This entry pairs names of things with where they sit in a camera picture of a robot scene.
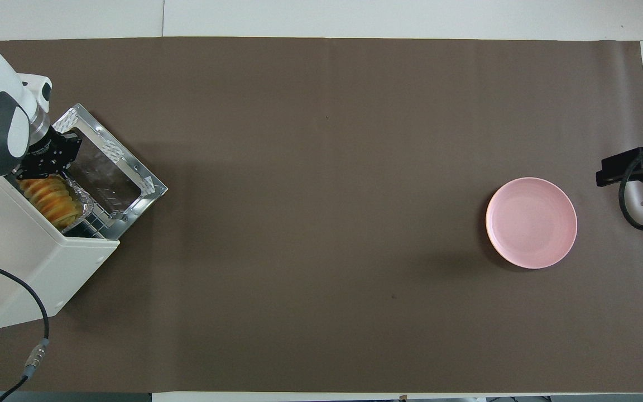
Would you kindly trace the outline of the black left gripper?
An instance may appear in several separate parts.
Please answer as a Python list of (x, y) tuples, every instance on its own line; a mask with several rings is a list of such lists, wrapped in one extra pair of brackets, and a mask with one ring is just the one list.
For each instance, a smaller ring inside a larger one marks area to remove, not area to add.
[(48, 176), (66, 178), (68, 168), (76, 159), (83, 142), (81, 130), (73, 128), (64, 133), (49, 127), (46, 135), (28, 148), (26, 161), (17, 170), (18, 180), (43, 178), (41, 168), (48, 168)]

